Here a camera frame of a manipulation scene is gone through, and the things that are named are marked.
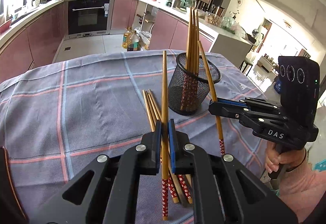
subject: metal screw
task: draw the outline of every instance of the metal screw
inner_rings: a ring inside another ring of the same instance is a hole
[[[194,150],[195,149],[195,146],[191,143],[188,143],[185,145],[185,149],[186,150]]]
[[[136,151],[143,151],[146,150],[146,146],[143,144],[139,144],[136,146]]]
[[[233,161],[233,156],[231,154],[225,154],[223,156],[223,160],[225,160],[226,162],[231,162]]]
[[[108,157],[106,155],[100,155],[100,156],[97,156],[96,160],[98,162],[106,162],[108,160]]]

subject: white countertop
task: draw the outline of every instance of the white countertop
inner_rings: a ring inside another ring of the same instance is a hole
[[[187,22],[189,22],[189,16],[187,15],[187,13],[185,11],[182,11],[180,10],[179,8],[171,8],[171,7],[168,7],[164,4],[161,4],[161,3],[158,3],[158,2],[154,2],[152,0],[138,0],[138,1],[141,1],[141,2],[144,2],[144,3],[147,3],[149,5],[152,5],[154,7],[157,7],[161,10],[164,10],[165,12],[168,12],[182,20],[185,20]],[[247,43],[247,44],[250,44],[249,42],[247,42],[245,39],[243,38],[240,38],[222,28],[219,28],[219,27],[216,27],[210,23],[207,23],[204,19],[199,19],[199,29],[203,32],[205,32],[206,34],[212,36],[214,39],[219,35],[223,35],[223,36],[226,36],[226,37],[229,37],[229,38],[233,38],[233,39],[236,39],[236,40],[239,40],[241,42],[244,42],[244,43]]]
[[[25,16],[15,24],[9,27],[9,29],[2,34],[0,34],[0,49],[1,47],[21,28],[23,28],[28,22],[34,20],[38,15],[44,13],[45,11],[51,9],[57,4],[62,3],[64,0],[51,0],[45,4],[40,4],[34,12]]]

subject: camera lens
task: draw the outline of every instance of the camera lens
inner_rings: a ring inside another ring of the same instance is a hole
[[[280,67],[280,74],[281,74],[282,77],[284,77],[284,75],[285,75],[284,65],[281,65],[281,67]]]
[[[286,68],[286,75],[289,81],[293,82],[294,81],[294,68],[292,65],[289,65]]]
[[[301,84],[304,82],[304,71],[301,68],[297,71],[297,79]]]

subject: white tag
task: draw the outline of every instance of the white tag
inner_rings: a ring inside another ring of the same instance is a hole
[[[248,87],[247,87],[247,86],[245,86],[244,84],[239,84],[239,86],[240,86],[240,88],[241,88],[242,90],[244,90],[244,89],[248,88]]]

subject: black mesh cup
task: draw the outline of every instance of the black mesh cup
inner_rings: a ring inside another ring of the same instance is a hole
[[[180,53],[176,60],[177,66],[168,88],[169,108],[180,115],[193,115],[210,91],[205,65],[200,56],[198,76],[196,76],[185,69],[185,53]],[[208,61],[208,66],[213,82],[218,83],[221,80],[220,71],[210,61]]]

